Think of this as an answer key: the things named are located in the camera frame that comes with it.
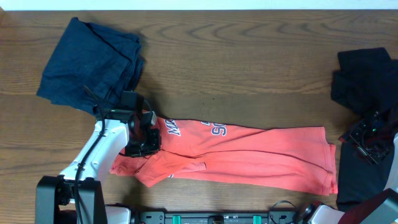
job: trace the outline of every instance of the red cloth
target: red cloth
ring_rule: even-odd
[[[112,174],[135,175],[148,187],[171,176],[337,194],[336,147],[327,143],[323,127],[263,130],[192,120],[157,122],[160,151],[118,156]]]

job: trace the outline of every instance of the black cloth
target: black cloth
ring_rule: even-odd
[[[371,165],[358,157],[351,144],[344,143],[338,176],[338,210],[346,212],[382,192],[393,158],[394,152],[391,152],[378,165]]]
[[[364,117],[398,102],[398,61],[384,48],[339,52],[331,99]]]
[[[123,90],[135,89],[144,60],[134,34],[72,18],[44,72],[37,96],[93,114],[94,99],[104,107],[118,104]]]
[[[398,61],[384,48],[338,53],[340,71],[334,72],[331,99],[363,118],[384,112],[398,101]],[[347,211],[384,190],[394,151],[378,165],[360,159],[350,143],[341,148],[337,207]]]

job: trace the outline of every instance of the tabletop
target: tabletop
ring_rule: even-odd
[[[35,188],[91,136],[95,119],[35,95],[71,17],[141,37],[136,89],[159,116],[254,128],[326,127],[328,142],[357,117],[330,99],[337,53],[385,47],[398,56],[396,11],[0,12],[0,223],[34,222]],[[246,184],[166,179],[151,188],[109,175],[106,203],[168,211],[266,211],[319,196]]]

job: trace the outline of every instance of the folded dark blue cloth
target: folded dark blue cloth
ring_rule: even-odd
[[[138,84],[144,60],[134,34],[72,18],[44,69],[37,96],[93,114],[96,105],[119,103],[124,90]]]

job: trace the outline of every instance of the white wall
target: white wall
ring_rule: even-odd
[[[398,9],[398,0],[0,0],[15,10]]]

